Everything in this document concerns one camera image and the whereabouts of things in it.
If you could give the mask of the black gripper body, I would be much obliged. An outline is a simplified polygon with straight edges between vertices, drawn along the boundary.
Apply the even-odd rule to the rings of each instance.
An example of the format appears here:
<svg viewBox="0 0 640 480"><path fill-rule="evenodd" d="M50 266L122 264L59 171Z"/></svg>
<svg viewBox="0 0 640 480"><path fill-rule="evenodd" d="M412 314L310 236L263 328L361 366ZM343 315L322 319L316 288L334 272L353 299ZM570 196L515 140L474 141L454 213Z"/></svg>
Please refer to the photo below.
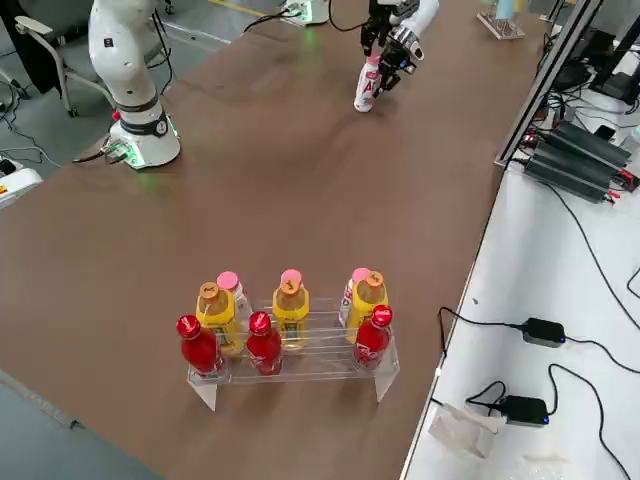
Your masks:
<svg viewBox="0 0 640 480"><path fill-rule="evenodd" d="M383 77L392 77L399 72L411 75L414 63L410 52L402 45L386 45L380 56L379 71Z"/></svg>
<svg viewBox="0 0 640 480"><path fill-rule="evenodd" d="M370 0L368 4L368 23L386 24L395 11L395 0Z"/></svg>

